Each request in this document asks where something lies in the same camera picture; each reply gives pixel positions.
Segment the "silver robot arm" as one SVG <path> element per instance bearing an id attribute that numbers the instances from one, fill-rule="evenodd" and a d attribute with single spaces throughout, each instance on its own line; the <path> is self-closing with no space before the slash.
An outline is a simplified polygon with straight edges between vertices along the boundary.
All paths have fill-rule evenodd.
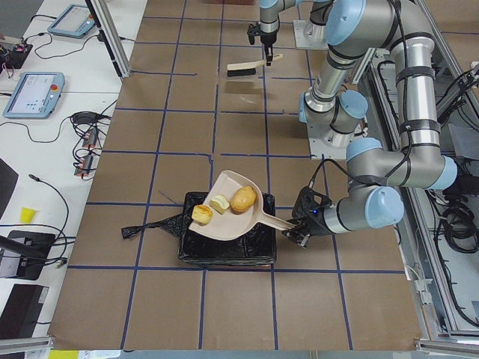
<path id="1" fill-rule="evenodd" d="M 324 143 L 345 149 L 347 195 L 332 200 L 304 187 L 284 235 L 306 246 L 313 236 L 380 229 L 403 219 L 401 188 L 444 189 L 457 176 L 442 154 L 432 54 L 433 31 L 412 1 L 334 1 L 326 22 L 328 52 L 316 82 L 301 100 L 300 116 Z M 344 79 L 370 49 L 394 66 L 395 104 L 360 91 L 342 91 Z"/>
<path id="2" fill-rule="evenodd" d="M 273 62 L 273 45 L 281 27 L 280 14 L 301 3 L 294 0 L 259 1 L 259 20 L 248 26 L 247 36 L 251 45 L 257 37 L 260 39 L 267 66 Z M 297 49 L 327 49 L 326 23 L 333 4 L 333 1 L 312 1 L 308 20 L 294 21 Z"/>

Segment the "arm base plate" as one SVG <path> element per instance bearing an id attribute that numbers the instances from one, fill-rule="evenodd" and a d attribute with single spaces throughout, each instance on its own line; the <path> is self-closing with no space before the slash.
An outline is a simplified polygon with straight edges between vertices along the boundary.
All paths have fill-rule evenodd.
<path id="1" fill-rule="evenodd" d="M 366 137 L 368 125 L 367 122 L 361 120 L 357 124 L 355 131 L 350 134 L 341 134 L 330 126 L 317 123 L 308 123 L 307 130 L 312 158 L 344 160 L 348 144 L 360 137 Z"/>
<path id="2" fill-rule="evenodd" d="M 317 25 L 310 20 L 294 20 L 293 30 L 297 49 L 328 49 L 325 25 Z"/>

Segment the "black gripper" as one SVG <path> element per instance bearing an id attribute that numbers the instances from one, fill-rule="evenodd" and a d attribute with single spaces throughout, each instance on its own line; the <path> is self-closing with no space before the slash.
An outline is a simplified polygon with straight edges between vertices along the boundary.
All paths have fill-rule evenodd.
<path id="1" fill-rule="evenodd" d="M 309 236 L 332 234 L 324 219 L 325 210 L 331 206 L 332 200 L 328 196 L 308 186 L 302 188 L 293 207 L 292 218 L 288 221 L 294 227 L 281 233 L 301 248 L 307 247 Z"/>
<path id="2" fill-rule="evenodd" d="M 267 66 L 270 66 L 272 64 L 272 61 L 274 58 L 272 45 L 277 40 L 277 33 L 278 33 L 277 29 L 273 31 L 263 31 L 260 27 L 259 22 L 248 25 L 248 29 L 246 32 L 248 36 L 248 41 L 251 45 L 254 45 L 255 38 L 256 37 L 260 38 L 261 43 L 264 45 L 264 52 L 265 52 L 265 59 L 266 59 Z"/>

